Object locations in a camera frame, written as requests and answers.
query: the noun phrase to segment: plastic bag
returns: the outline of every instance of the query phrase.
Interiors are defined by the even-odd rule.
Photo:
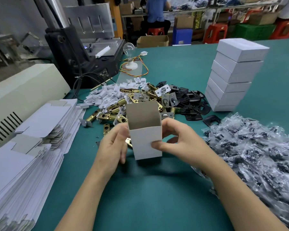
[[[236,113],[203,131],[207,144],[289,228],[289,135],[284,129]]]

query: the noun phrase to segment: teal work surface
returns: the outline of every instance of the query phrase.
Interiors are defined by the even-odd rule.
[[[262,41],[270,47],[237,110],[244,117],[271,122],[289,134],[289,39]],[[148,51],[143,61],[149,69],[147,81],[205,91],[217,44],[137,49]],[[89,90],[81,90],[82,98]],[[87,118],[96,107],[87,110]],[[223,118],[227,113],[216,113]],[[188,122],[199,135],[205,124]],[[54,230],[94,161],[103,125],[81,126],[52,186],[34,231]],[[130,150],[127,165],[119,166],[102,195],[94,230],[233,230],[210,184],[176,157],[164,153],[161,163],[139,166]]]

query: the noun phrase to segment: light bulb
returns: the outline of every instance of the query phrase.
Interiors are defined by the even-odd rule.
[[[123,46],[123,51],[128,58],[128,62],[132,62],[135,57],[135,46],[132,43],[126,43]]]

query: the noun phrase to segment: hand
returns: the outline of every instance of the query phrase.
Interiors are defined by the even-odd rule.
[[[152,147],[171,153],[186,163],[206,172],[209,164],[220,157],[196,134],[196,132],[187,124],[181,123],[172,118],[162,120],[163,138],[174,135],[166,143],[156,141]]]
[[[129,130],[126,123],[112,128],[102,139],[91,170],[106,184],[116,171],[119,161],[124,164],[127,152],[126,138]]]

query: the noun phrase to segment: blue shirt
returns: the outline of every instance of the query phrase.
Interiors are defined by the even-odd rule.
[[[167,0],[148,0],[146,9],[148,12],[148,22],[154,23],[155,21],[164,22],[164,7]]]

